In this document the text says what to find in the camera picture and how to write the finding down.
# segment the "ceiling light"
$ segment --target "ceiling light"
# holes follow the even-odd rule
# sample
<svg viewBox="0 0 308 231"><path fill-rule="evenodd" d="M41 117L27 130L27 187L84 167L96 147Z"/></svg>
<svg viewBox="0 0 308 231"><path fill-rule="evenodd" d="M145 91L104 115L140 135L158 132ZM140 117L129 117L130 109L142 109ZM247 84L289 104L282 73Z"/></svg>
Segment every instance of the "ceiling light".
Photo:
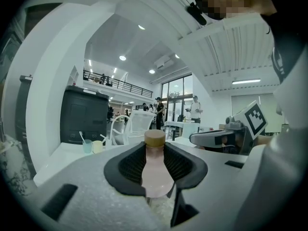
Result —
<svg viewBox="0 0 308 231"><path fill-rule="evenodd" d="M245 84L245 83L260 82L260 81L261 81L261 79L235 80L235 81L232 81L232 84L233 84L233 85L236 85L236 84Z"/></svg>

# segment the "white chair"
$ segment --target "white chair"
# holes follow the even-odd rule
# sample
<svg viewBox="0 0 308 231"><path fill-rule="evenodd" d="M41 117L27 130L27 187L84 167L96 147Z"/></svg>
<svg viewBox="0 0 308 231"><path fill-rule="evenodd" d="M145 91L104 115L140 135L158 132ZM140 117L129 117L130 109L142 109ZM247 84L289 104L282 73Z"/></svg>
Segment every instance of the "white chair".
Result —
<svg viewBox="0 0 308 231"><path fill-rule="evenodd" d="M128 119L123 133L113 128L114 122L122 117ZM111 124L110 140L112 141L113 145L126 145L144 141L144 133L149 130L154 117L154 113L139 110L134 110L130 117L126 115L118 116Z"/></svg>

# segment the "bottle cap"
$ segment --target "bottle cap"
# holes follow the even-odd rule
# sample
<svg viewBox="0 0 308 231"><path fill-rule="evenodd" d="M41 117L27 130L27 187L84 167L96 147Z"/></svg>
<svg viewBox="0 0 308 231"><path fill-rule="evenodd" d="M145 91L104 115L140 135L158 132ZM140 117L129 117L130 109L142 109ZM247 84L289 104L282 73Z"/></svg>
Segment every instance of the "bottle cap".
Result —
<svg viewBox="0 0 308 231"><path fill-rule="evenodd" d="M160 147L165 141L166 135L161 130L148 130L144 134L144 142L150 147Z"/></svg>

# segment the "black shirt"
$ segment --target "black shirt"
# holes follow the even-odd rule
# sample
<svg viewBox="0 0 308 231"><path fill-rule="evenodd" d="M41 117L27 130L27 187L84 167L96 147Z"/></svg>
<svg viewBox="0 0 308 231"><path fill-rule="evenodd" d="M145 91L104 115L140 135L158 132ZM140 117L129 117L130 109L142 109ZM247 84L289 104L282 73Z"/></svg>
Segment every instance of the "black shirt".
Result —
<svg viewBox="0 0 308 231"><path fill-rule="evenodd" d="M271 0L277 13L261 15L274 37L273 67L280 82L288 76L307 42L306 0Z"/></svg>
<svg viewBox="0 0 308 231"><path fill-rule="evenodd" d="M157 111L159 112L159 111L161 111L162 109L164 108L164 104L163 103L158 103L157 104Z"/></svg>

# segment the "window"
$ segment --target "window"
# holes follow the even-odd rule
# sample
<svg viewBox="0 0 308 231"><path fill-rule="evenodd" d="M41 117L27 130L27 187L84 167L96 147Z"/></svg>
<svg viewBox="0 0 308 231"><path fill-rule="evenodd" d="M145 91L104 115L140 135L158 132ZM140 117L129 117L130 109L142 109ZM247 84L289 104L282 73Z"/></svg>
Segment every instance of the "window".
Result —
<svg viewBox="0 0 308 231"><path fill-rule="evenodd" d="M187 76L184 78L184 95L193 93L193 76Z"/></svg>
<svg viewBox="0 0 308 231"><path fill-rule="evenodd" d="M183 95L183 78L171 81L169 83L169 97Z"/></svg>
<svg viewBox="0 0 308 231"><path fill-rule="evenodd" d="M168 96L168 83L163 85L162 98L166 98Z"/></svg>

